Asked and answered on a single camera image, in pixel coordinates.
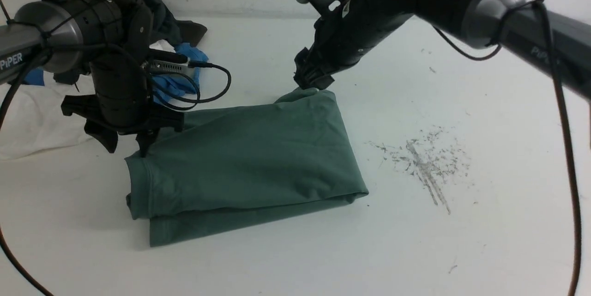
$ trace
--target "blue glove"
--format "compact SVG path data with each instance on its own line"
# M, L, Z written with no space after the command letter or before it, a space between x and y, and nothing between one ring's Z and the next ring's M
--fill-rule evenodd
M198 48L193 48L188 43L182 43L175 47L177 54L183 54L190 60L198 62L207 62L209 58ZM193 72L193 81L199 87L199 73L201 72L200 67L196 67ZM192 84L188 83L185 78L179 76L170 75L158 75L154 77L154 81L159 85L163 86L166 90L171 92L174 96L181 97L185 94L197 94ZM169 102L172 98L162 93L160 90L154 89L154 92L158 94L165 102Z

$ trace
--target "white tabletop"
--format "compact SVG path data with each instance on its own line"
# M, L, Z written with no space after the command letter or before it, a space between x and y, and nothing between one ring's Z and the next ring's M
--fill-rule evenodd
M196 21L210 29L200 48L234 76L207 108L271 103L295 87L312 20ZM466 60L411 20L335 79L370 191L352 205L149 248L148 221L125 205L134 138L114 155L92 140L0 163L6 241L56 296L566 294L572 212L546 76L505 51ZM223 83L203 72L204 94ZM589 231L589 106L570 92L567 102ZM579 295L591 295L589 239ZM4 257L0 285L37 294Z

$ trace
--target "gray smudge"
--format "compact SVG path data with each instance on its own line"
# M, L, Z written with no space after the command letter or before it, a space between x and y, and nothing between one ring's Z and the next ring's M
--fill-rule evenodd
M393 169L417 177L428 190L433 204L441 203L451 214L443 190L450 185L469 182L470 158L458 140L441 126L420 130L415 139L409 139L405 147L388 146L385 143L367 142L383 153L378 169Z
M447 200L445 199L443 192L441 191L441 187L439 186L439 184L437 184L435 178L433 177L433 173L441 175L441 170L437 168L437 166L435 166L435 164L433 164L433 162L431 161L423 162L420 155L416 152L416 149L414 148L414 145L411 142L407 142L407 149L414 157L414 164L418 168L418 172L422 175L420 179L422 179L422 183L429 189L431 197L433 197L433 191L435 191L435 193L437 194L437 198L439 199L439 201L441 201L443 206L445 206L447 214L451 214L452 211L449 209L449 205L447 204Z

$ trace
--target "black cord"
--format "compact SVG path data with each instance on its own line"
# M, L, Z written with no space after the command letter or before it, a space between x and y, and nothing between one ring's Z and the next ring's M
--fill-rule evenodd
M461 50L460 47L456 46L455 43L452 42L452 40L450 40L448 37L445 36L445 34L440 31L437 27L433 26L433 29L435 29L435 31L437 32L437 34L439 34L440 37L443 37L443 39L450 45L452 46L452 48L454 48L457 52L460 52L460 54L462 54L462 56L470 59L470 60L476 60L476 61L482 61L482 60L490 60L490 58L493 58L494 56L496 56L496 54L498 54L498 52L501 51L501 45L497 45L496 48L487 56L484 57L475 57L472 56L470 54L467 54L464 50Z
M4 16L6 17L6 22L9 23L10 22L10 16L8 15L8 11L6 10L6 7L4 7L4 2L2 2L2 0L0 0L0 7L2 7L2 12L4 12Z
M160 84L156 83L156 81L154 81L154 77L158 77L160 75L171 75L171 74L180 75L181 77L184 77L189 82L189 84L191 86L193 86L193 88L195 89L195 92L196 92L195 94L197 95L197 100L190 100L190 99L182 98L180 96L176 96L175 94L171 93L169 90L165 89ZM179 100L181 102L183 100L186 100L186 101L191 101L191 102L188 102L188 103L193 103L193 105L190 106L190 107L178 107L177 105L172 105L172 104L166 102L164 100L164 98L162 98L159 94L154 93L154 97L160 103L162 103L162 105L165 105L166 107L168 107L170 109L173 109L173 110L176 110L176 111L188 111L188 110L193 109L194 107L196 107L199 104L200 100L201 100L201 92L199 90L198 84L195 83L195 81L193 79L191 79L191 77L189 77L188 75L186 75L184 73L176 73L176 72L157 72L157 73L150 73L150 79L149 80L150 80L150 84L152 84L152 86L158 88L161 92L163 92L165 95L169 96L170 98L175 99L175 100Z
M51 50L49 49L43 49L42 51L38 52L34 58L32 58L32 60L30 62L27 63L27 65L25 65L21 71L19 72L17 78L15 79L14 83L10 86L10 88L8 88L8 92L6 93L6 97L4 98L4 101L2 102L2 106L0 106L0 128L2 128L2 123L4 123L4 118L6 118L6 114L8 113L8 107L10 106L12 99L14 98L15 94L17 93L17 89L19 88L19 86L23 83L23 81L25 80L25 77L27 77L27 74L33 70L33 67L35 64L38 64L38 62L40 62L40 60L42 60L44 57L49 56L49 54L51 54ZM33 286L35 287L37 290L39 290L40 293L42 293L45 296L53 296L53 294L51 294L51 292L49 292L49 290L47 290L45 287L43 287L40 283L38 283L29 273L28 271L23 267L23 265L21 265L17 258L15 258L14 254L12 254L12 252L10 251L7 243L6 243L6 239L4 239L4 235L2 234L2 228L0 227L0 248L2 248L2 251L4 252L4 254L6 255L6 257L8 258L9 262L12 264L12 266L14 266L14 268L17 269L17 271L19 273L21 273L21 275Z
M542 21L542 30L544 32L544 41L546 45L546 49L548 52L548 59L550 62L550 74L552 76L552 81L554 83L555 94L556 94L556 101L558 104L559 114L560 114L560 121L562 123L562 134L564 140L564 153L566 155L566 166L568 170L568 183L570 186L570 198L573 207L573 224L574 224L574 261L573 261L573 274L570 281L570 287L568 288L568 296L575 296L577 292L577 286L579 284L579 278L581 273L581 261L582 261L582 243L583 243L583 226L581 223L581 205L579 201L579 187L577 185L577 174L574 165L574 153L573 153L573 140L570 134L570 122L568 121L568 112L566 108L566 102L564 100L564 90L562 86L562 78L560 77L556 64L557 59L555 55L555 44L552 35L552 27L550 26L549 17L548 17L548 10L544 5L544 0L532 0L529 1L519 7L513 8L509 10L505 16L501 20L500 29L498 34L500 34L502 30L502 26L506 20L506 18L511 15L511 13L522 9L526 6L532 6L534 10L537 10L540 14L540 18ZM498 45L496 49L489 54L488 56L484 57L474 57L470 56L469 54L465 53L464 51L460 50L452 41L450 41L442 31L435 28L435 31L445 39L447 43L449 43L455 50L460 52L460 54L466 56L471 60L489 60L493 56L495 56L501 49L501 45Z
M138 67L139 70L140 70L140 72L142 73L142 75L144 75L144 77L146 77L146 79L148 81L150 81L150 83L152 83L152 85L154 85L156 88L158 88L159 90L161 90L165 95L170 96L171 98L173 98L175 100L178 100L180 102L194 103L194 104L201 104L201 103L213 102L213 101L218 100L219 98L223 97L224 95L226 95L226 93L228 92L228 90L230 90L230 86L232 85L232 74L225 67L219 66L219 65L216 65L216 64L207 63L207 62L195 62L195 61L192 61L192 62L190 62L190 65L193 65L195 67L212 67L212 68L215 68L215 69L219 69L220 71L223 71L224 73L226 73L226 76L228 76L228 81L227 81L226 86L224 87L224 89L219 94L217 94L216 96L213 96L211 98L207 98L207 99L201 100L200 99L200 94L198 94L198 99L197 100L190 99L190 98L183 98L183 97L180 97L180 96L176 96L175 94L171 93L166 88L162 87L160 84L154 82L154 79L153 79L152 75L150 75L150 73L147 73L146 71L144 71L144 69L137 63L137 61L135 60L135 58L133 58L133 56L131 56L131 54L129 52L127 52L124 48L121 48L118 45L115 45L115 44L112 44L112 43L98 43L98 44L95 44L95 45L54 46L52 48L53 48L53 50L62 50L62 51L98 50L98 49L101 49L101 48L106 48L106 49L110 49L110 50L116 51L116 52L122 54L123 56L125 56L125 58L127 58L128 60L130 60L132 64L134 64L136 67ZM190 79L190 77L188 77L187 75L183 75L181 73L175 73L175 74L179 74L179 75L185 77L189 81L189 83L191 83L193 85L193 87L196 88L195 91L196 92L199 92L199 88L195 84L194 80Z
M200 100L199 101L200 104L201 103L209 103L209 102L213 102L215 100L218 100L222 96L226 95L226 93L228 92L228 90L230 90L230 86L232 85L232 74L230 74L230 71L228 71L228 69L226 69L225 67L219 66L219 65L216 65L216 64L207 63L207 62L190 62L189 64L194 65L195 67L209 67L209 68L219 69L223 73L226 73L226 76L228 77L228 82L226 83L226 86L224 87L224 89L219 94L217 94L214 97L210 97L210 98L206 98L204 100Z

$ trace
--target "green fabric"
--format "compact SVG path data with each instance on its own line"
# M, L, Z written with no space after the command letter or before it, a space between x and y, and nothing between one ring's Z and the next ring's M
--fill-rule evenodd
M133 219L160 246L352 203L368 194L332 92L186 113L125 159Z

